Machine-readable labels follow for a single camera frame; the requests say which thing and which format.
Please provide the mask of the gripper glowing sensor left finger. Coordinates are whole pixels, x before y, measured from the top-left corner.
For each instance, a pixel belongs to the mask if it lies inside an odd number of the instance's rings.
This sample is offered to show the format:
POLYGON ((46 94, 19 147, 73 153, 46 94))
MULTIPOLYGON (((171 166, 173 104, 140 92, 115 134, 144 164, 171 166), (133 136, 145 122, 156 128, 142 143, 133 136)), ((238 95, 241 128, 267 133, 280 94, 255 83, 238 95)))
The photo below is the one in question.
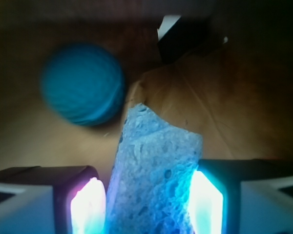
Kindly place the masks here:
POLYGON ((105 206, 92 166, 0 171, 0 234, 101 234, 105 206))

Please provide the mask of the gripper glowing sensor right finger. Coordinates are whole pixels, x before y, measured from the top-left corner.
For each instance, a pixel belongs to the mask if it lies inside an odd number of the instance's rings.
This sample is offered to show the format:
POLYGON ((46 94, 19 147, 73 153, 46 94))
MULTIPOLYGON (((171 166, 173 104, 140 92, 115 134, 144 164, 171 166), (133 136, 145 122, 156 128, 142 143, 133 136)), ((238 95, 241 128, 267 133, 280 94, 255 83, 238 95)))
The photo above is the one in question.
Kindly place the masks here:
POLYGON ((189 215, 196 234, 293 234, 293 162, 200 160, 189 215))

